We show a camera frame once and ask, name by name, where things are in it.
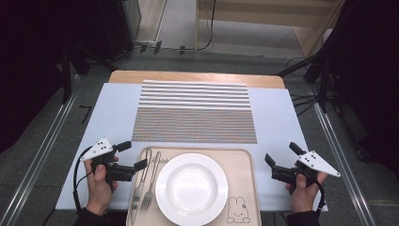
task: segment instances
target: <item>grid pattern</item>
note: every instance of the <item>grid pattern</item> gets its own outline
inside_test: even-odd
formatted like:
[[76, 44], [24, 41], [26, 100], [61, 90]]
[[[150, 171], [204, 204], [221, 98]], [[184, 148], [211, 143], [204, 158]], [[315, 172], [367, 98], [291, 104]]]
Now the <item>grid pattern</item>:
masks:
[[247, 87], [145, 81], [133, 141], [256, 144]]

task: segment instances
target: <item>white plate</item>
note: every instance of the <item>white plate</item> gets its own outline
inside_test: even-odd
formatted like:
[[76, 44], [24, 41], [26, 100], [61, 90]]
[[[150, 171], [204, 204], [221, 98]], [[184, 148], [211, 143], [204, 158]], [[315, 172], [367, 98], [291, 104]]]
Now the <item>white plate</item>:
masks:
[[223, 169], [212, 158], [199, 153], [172, 158], [159, 173], [155, 187], [162, 213], [183, 226], [214, 220], [226, 204], [228, 191]]

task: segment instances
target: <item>cutlery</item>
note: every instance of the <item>cutlery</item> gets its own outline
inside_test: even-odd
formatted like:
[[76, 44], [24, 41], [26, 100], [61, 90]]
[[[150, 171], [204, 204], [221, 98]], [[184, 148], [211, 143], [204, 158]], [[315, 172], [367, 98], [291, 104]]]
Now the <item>cutlery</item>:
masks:
[[148, 161], [147, 167], [144, 169], [143, 174], [141, 175], [140, 183], [135, 189], [135, 193], [133, 195], [133, 204], [132, 204], [132, 215], [131, 215], [131, 221], [132, 225], [135, 223], [136, 220], [136, 215], [138, 211], [138, 203], [140, 201], [141, 193], [143, 192], [143, 186], [144, 186], [144, 181], [146, 180], [147, 177], [147, 171], [150, 165], [150, 160], [152, 157], [152, 150], [151, 148], [147, 148], [146, 150], [146, 158]]
[[150, 189], [149, 189], [149, 191], [147, 191], [146, 195], [144, 196], [144, 200], [141, 203], [142, 210], [147, 210], [151, 204], [152, 197], [153, 197], [152, 184], [155, 179], [155, 174], [158, 170], [158, 165], [159, 165], [160, 161], [161, 161], [161, 152], [158, 152], [158, 153], [156, 153], [155, 161], [153, 162], [152, 177], [151, 177], [151, 181], [150, 181]]

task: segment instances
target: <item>hand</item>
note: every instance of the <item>hand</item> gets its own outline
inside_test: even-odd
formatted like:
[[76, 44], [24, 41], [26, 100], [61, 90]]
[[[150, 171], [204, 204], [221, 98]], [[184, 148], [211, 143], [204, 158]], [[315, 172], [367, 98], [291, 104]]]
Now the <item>hand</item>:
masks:
[[[118, 158], [114, 156], [114, 161], [118, 162]], [[85, 161], [86, 174], [91, 172], [91, 159]], [[106, 208], [111, 202], [111, 187], [105, 181], [106, 170], [104, 165], [97, 166], [95, 174], [88, 175], [88, 205], [86, 209], [93, 214], [103, 216]], [[114, 190], [118, 188], [118, 182], [112, 182]]]
[[[319, 172], [317, 174], [317, 181], [320, 185], [326, 180], [327, 174], [325, 172]], [[285, 185], [287, 190], [291, 189], [292, 185]], [[319, 187], [317, 184], [312, 184], [306, 187], [306, 176], [297, 174], [296, 176], [296, 189], [291, 198], [291, 211], [293, 213], [306, 212], [313, 210], [314, 198], [317, 195]]]

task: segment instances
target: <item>white table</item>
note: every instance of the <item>white table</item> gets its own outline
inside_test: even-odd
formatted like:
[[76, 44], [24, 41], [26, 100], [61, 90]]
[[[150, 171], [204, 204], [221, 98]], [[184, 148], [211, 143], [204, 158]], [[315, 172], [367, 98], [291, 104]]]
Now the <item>white table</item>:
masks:
[[[140, 83], [143, 79], [246, 83], [258, 143], [173, 143], [171, 145], [161, 142], [133, 142], [133, 147], [130, 150], [118, 153], [120, 165], [133, 166], [138, 160], [139, 153], [144, 148], [155, 145], [246, 149], [251, 153], [254, 162], [261, 211], [290, 211], [290, 195], [285, 190], [284, 183], [271, 179], [271, 169], [264, 162], [265, 154], [269, 153], [279, 166], [290, 168], [297, 159], [297, 156], [288, 147], [290, 142], [295, 142], [303, 150], [308, 150], [289, 92], [284, 88], [282, 80], [277, 76], [266, 75], [166, 72], [114, 72], [112, 74], [111, 83], [104, 84], [93, 110], [88, 128], [73, 160], [73, 166], [62, 188], [56, 209], [72, 210], [75, 208], [72, 198], [73, 168], [77, 157], [85, 148], [92, 146], [102, 137], [107, 137], [111, 144], [131, 140], [142, 86]], [[81, 164], [77, 178], [84, 175], [84, 166]], [[119, 182], [119, 188], [113, 194], [109, 209], [127, 210], [132, 189], [133, 182]], [[86, 206], [88, 201], [86, 182], [81, 183], [78, 191], [81, 205]]]

